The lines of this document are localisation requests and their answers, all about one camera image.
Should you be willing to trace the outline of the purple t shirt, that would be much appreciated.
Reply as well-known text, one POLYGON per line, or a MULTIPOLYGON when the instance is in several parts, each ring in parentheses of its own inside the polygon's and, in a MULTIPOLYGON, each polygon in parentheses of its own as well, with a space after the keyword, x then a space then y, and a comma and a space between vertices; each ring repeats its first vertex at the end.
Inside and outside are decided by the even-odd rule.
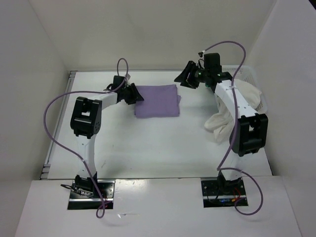
POLYGON ((173 118, 180 115, 181 96, 175 84, 137 86, 143 101, 137 101, 134 114, 138 119, 173 118))

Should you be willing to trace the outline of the white t shirt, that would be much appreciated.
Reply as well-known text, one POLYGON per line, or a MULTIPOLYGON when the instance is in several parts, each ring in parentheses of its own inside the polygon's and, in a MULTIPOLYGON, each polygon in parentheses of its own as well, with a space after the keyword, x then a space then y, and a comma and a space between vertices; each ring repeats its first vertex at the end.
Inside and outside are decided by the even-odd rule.
POLYGON ((255 115, 260 104, 261 91, 245 81, 224 80, 216 85, 215 97, 218 99, 219 111, 213 114, 204 124, 212 133, 212 141, 221 143, 230 136, 236 119, 242 115, 255 115))

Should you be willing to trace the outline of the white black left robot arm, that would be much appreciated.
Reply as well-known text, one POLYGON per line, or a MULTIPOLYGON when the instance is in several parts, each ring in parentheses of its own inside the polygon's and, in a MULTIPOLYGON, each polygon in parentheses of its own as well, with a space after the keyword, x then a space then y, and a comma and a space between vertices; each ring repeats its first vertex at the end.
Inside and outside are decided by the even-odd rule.
POLYGON ((82 161, 75 177, 74 189, 91 198, 97 195, 99 186, 95 166, 95 140, 101 129, 102 111, 120 101, 132 105, 141 102, 141 96, 130 75, 114 76, 113 82, 103 92, 91 93, 90 97, 77 97, 70 126, 76 136, 76 154, 82 161))

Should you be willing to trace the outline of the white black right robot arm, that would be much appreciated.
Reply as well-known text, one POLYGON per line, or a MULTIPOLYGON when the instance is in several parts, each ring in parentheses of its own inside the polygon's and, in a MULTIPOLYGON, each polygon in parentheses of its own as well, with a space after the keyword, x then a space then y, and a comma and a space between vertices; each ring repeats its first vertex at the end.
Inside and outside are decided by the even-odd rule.
POLYGON ((189 61, 174 81, 192 89, 205 84, 214 93, 219 111, 232 117, 229 148, 218 165, 216 187, 221 195, 234 194, 250 155, 258 153, 266 144, 268 117, 251 105, 234 75, 223 71, 218 53, 201 54, 201 57, 201 62, 189 61))

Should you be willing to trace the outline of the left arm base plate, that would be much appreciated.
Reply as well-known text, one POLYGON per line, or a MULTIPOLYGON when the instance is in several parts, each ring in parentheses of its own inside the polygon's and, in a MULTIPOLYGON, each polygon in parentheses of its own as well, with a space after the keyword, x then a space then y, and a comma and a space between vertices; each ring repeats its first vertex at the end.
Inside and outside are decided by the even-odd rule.
MULTIPOLYGON (((101 192, 105 209, 113 209, 115 180, 98 180, 98 188, 101 192)), ((97 210, 102 207, 102 201, 97 191, 85 191, 77 188, 73 181, 71 185, 62 184, 62 187, 70 190, 68 210, 97 210)))

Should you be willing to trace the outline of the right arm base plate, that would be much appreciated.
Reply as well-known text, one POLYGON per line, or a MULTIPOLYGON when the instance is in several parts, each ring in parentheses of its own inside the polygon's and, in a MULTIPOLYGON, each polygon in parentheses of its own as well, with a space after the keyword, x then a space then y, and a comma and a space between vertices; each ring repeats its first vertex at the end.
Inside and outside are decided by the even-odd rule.
POLYGON ((242 180, 232 188, 222 191, 216 179, 201 179, 201 190, 204 208, 234 207, 236 202, 237 206, 248 206, 242 180))

